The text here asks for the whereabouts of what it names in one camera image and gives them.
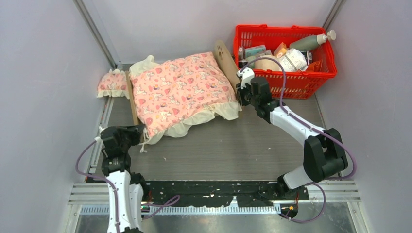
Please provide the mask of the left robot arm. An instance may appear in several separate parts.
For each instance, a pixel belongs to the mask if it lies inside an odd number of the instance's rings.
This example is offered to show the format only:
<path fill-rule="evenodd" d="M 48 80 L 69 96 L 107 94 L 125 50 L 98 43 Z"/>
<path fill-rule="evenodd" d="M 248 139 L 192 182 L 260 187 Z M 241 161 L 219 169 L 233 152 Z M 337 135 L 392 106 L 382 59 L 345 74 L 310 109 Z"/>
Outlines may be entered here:
<path fill-rule="evenodd" d="M 141 233 L 141 202 L 149 188 L 140 173 L 131 172 L 129 149 L 140 143 L 145 125 L 111 126 L 101 131 L 101 170 L 109 190 L 108 233 Z"/>

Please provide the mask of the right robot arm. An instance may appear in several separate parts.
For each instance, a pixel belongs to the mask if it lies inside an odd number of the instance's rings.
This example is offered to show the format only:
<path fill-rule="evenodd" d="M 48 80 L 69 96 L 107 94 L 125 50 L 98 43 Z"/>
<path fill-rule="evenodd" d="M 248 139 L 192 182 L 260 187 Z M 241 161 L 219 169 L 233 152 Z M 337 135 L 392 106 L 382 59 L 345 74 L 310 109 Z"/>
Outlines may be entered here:
<path fill-rule="evenodd" d="M 297 188 L 328 179 L 348 167 L 340 133 L 310 124 L 273 98 L 266 78 L 254 77 L 245 86 L 239 83 L 236 88 L 242 106 L 252 105 L 260 118 L 279 127 L 303 146 L 302 165 L 277 179 L 281 198 L 290 199 Z"/>

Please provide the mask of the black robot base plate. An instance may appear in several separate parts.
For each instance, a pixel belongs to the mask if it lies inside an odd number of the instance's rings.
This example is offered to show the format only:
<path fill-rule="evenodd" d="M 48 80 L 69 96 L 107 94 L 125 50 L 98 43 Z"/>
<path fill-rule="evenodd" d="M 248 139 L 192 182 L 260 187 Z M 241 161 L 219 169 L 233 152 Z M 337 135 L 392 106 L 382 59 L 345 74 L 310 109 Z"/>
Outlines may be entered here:
<path fill-rule="evenodd" d="M 234 200 L 239 207 L 264 207 L 309 199 L 303 186 L 280 194 L 270 181 L 147 181 L 143 201 L 164 204 L 175 195 L 180 199 L 173 207 L 226 207 Z"/>

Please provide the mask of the wooden pet bed frame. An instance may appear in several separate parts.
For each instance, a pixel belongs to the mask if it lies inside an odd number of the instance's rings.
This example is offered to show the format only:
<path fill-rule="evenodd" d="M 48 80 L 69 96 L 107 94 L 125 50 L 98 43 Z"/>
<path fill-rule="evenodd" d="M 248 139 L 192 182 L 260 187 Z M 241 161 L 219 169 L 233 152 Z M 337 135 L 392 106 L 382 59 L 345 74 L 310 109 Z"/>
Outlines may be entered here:
<path fill-rule="evenodd" d="M 239 68 L 237 66 L 237 63 L 233 59 L 231 53 L 229 52 L 226 44 L 222 40 L 218 39 L 215 41 L 213 55 L 214 55 L 214 58 L 220 70 L 224 73 L 224 75 L 230 81 L 230 84 L 236 94 L 237 93 L 236 85 L 240 83 L 240 80 L 236 75 Z M 133 84 L 130 79 L 129 70 L 125 71 L 125 76 L 127 80 L 127 87 L 128 87 L 128 93 L 129 93 L 129 101 L 130 101 L 130 106 L 131 106 L 133 124 L 138 125 L 140 121 L 139 121 L 139 118 L 136 112 L 136 104 L 135 104 L 134 96 L 133 96 Z"/>

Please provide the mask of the pink unicorn mattress cushion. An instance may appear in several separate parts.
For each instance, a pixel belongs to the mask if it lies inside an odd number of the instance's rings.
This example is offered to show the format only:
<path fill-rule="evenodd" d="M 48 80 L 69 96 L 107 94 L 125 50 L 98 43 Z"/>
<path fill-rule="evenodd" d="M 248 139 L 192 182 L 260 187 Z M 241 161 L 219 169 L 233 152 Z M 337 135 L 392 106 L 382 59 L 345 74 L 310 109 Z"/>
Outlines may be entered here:
<path fill-rule="evenodd" d="M 136 115 L 145 125 L 142 146 L 184 137 L 216 116 L 239 117 L 235 91 L 211 52 L 162 64 L 149 55 L 129 68 L 129 77 Z"/>

